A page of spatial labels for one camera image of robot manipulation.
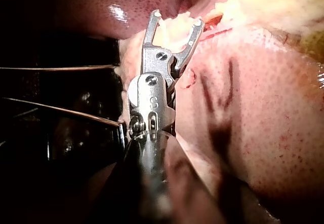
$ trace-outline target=screw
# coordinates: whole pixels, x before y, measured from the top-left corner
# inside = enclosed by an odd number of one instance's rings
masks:
[[[134,116],[130,121],[130,136],[145,130],[145,125],[138,116]]]
[[[158,53],[158,54],[156,55],[156,58],[157,58],[158,60],[160,60],[160,61],[164,61],[164,60],[166,60],[166,59],[168,58],[168,55],[165,54],[165,53]]]
[[[147,82],[147,84],[149,86],[154,86],[157,83],[157,77],[156,76],[148,76],[148,77],[146,77],[145,81]]]

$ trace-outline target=metal pin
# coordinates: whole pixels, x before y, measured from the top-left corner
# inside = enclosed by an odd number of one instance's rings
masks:
[[[113,65],[93,65],[93,66],[81,66],[81,67],[63,67],[63,68],[14,68],[14,67],[0,67],[0,69],[7,70],[35,70],[35,71],[82,71],[82,70],[95,70],[104,68],[116,68]]]
[[[19,100],[19,99],[14,99],[14,98],[7,98],[7,97],[3,97],[2,99],[5,100],[11,100],[11,101],[16,101],[16,102],[23,102],[23,103],[28,103],[28,104],[32,104],[32,105],[37,105],[40,107],[44,107],[47,109],[52,109],[52,110],[56,110],[56,111],[60,111],[62,113],[66,113],[72,116],[77,116],[79,118],[84,118],[84,119],[88,119],[91,121],[96,121],[98,123],[102,123],[105,125],[111,125],[114,127],[119,127],[119,123],[109,120],[109,119],[105,119],[105,118],[101,118],[101,117],[97,117],[91,114],[86,114],[86,113],[81,113],[80,111],[73,111],[73,110],[68,110],[65,108],[61,108],[61,107],[56,107],[56,106],[49,106],[49,105],[45,105],[45,104],[41,104],[41,103],[36,103],[36,102],[32,102],[32,101],[24,101],[24,100]]]
[[[161,13],[159,10],[154,10],[151,13],[150,18],[148,20],[147,28],[146,28],[146,33],[145,33],[145,37],[144,37],[144,41],[143,41],[143,47],[152,46],[156,28],[157,28],[158,21],[160,20],[160,18],[161,18]]]
[[[183,74],[186,66],[188,65],[197,45],[199,42],[199,38],[204,30],[205,23],[203,20],[199,19],[197,22],[192,26],[191,35],[189,41],[187,43],[186,48],[180,52],[173,54],[176,58],[177,62],[174,67],[174,77],[180,78]]]

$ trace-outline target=red blood spot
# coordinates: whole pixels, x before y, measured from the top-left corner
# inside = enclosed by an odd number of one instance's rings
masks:
[[[285,136],[285,135],[282,135],[282,136],[280,136],[280,140],[281,141],[287,141],[288,140],[288,137]]]

